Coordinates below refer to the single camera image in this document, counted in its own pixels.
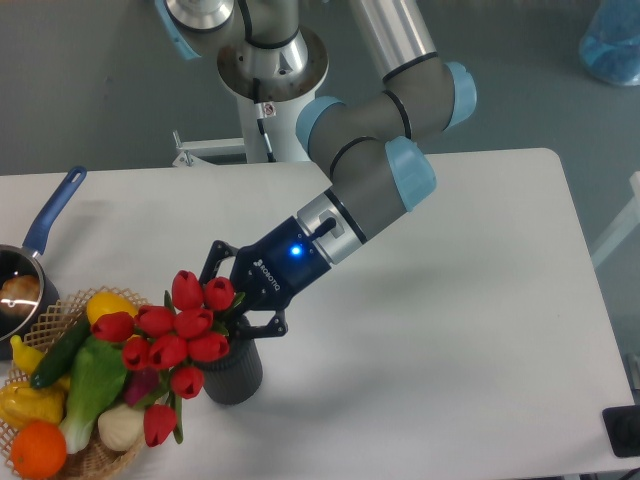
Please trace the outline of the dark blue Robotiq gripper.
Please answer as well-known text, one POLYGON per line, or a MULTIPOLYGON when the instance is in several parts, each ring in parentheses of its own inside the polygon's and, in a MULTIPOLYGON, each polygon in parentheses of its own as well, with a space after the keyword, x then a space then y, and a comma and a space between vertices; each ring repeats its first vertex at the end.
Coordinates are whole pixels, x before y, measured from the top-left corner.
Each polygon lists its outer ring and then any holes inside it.
POLYGON ((241 312, 276 311, 265 325, 253 326, 245 315, 228 325, 232 338, 283 337, 288 332, 284 310, 292 298, 330 270, 297 219, 290 217, 256 243, 240 249, 223 240, 211 245, 199 276, 205 287, 218 276, 223 261, 234 258, 230 280, 244 294, 241 312))

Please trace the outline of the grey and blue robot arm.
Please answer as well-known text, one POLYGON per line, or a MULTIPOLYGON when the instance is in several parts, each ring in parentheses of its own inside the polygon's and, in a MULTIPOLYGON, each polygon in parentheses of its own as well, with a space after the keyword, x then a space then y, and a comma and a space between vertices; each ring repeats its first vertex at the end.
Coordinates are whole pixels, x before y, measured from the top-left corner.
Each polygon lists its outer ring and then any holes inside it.
POLYGON ((252 245, 216 241, 200 274, 180 273, 165 296, 179 332, 218 327, 252 339, 285 334, 292 298, 415 208, 436 186, 416 139, 475 110, 461 64, 443 62, 412 1, 354 1, 351 11, 382 78, 356 107, 317 88, 328 70, 320 39, 294 1, 160 1, 160 18, 186 59, 213 54, 236 97, 242 134, 178 141, 178 161, 242 154, 248 162, 314 162, 327 190, 252 245))

